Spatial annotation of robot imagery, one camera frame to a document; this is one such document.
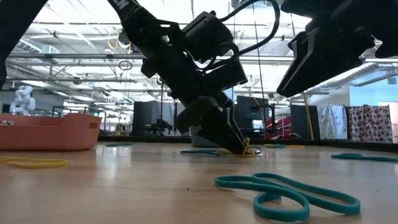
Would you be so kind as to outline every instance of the patterned curtain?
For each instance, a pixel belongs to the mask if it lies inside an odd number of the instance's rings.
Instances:
[[[344,106],[317,106],[321,139],[347,139],[347,114]]]
[[[364,105],[350,108],[349,131],[353,141],[392,143],[389,107]]]

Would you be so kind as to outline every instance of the orange bin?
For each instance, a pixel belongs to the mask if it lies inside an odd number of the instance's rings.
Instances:
[[[67,114],[63,118],[0,114],[0,150],[81,150],[94,147],[101,119],[88,114]]]

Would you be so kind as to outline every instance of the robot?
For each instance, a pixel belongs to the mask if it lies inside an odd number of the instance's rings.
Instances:
[[[35,99],[30,97],[32,91],[33,88],[31,86],[20,86],[19,89],[15,91],[16,97],[10,105],[10,114],[27,116],[29,115],[29,111],[35,110]]]
[[[184,105],[177,129],[186,133],[190,126],[200,126],[199,136],[235,154],[245,153],[248,141],[234,121],[233,102],[223,90],[248,81],[239,56],[273,38],[279,28],[279,5],[276,0],[267,0],[275,11],[272,31],[246,49],[239,50],[233,44],[233,36],[223,22],[256,1],[260,0],[238,1],[238,7],[223,18],[217,18],[214,11],[203,12],[181,30],[175,22],[156,19],[136,0],[108,0],[120,17],[123,32],[146,58],[141,72],[148,78],[157,73],[172,91],[170,96]],[[46,2],[0,1],[0,33],[7,37],[0,41],[0,87],[6,79],[5,59]],[[395,0],[284,1],[283,11],[311,17],[312,21],[289,43],[295,59],[277,92],[290,97],[360,66],[359,56],[374,46],[375,37],[383,41],[377,57],[398,55],[393,34],[398,30],[393,28],[397,5]],[[230,58],[217,60],[217,56],[226,54]],[[194,61],[209,63],[198,67]]]

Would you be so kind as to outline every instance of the wooden surface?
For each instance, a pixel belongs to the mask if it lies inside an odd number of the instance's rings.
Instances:
[[[361,152],[331,147],[266,149],[250,159],[180,155],[190,148],[143,143],[80,152],[0,152],[70,160],[68,167],[42,170],[0,164],[0,223],[272,223],[253,213],[255,192],[214,186],[219,175],[254,172],[273,172],[361,201],[361,215],[353,217],[311,206],[309,223],[398,223],[398,164],[330,159]],[[269,205],[300,208],[286,198]]]

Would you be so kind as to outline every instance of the pink curtain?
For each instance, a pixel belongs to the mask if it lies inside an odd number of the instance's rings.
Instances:
[[[392,127],[388,106],[364,105],[349,108],[351,140],[392,143]]]

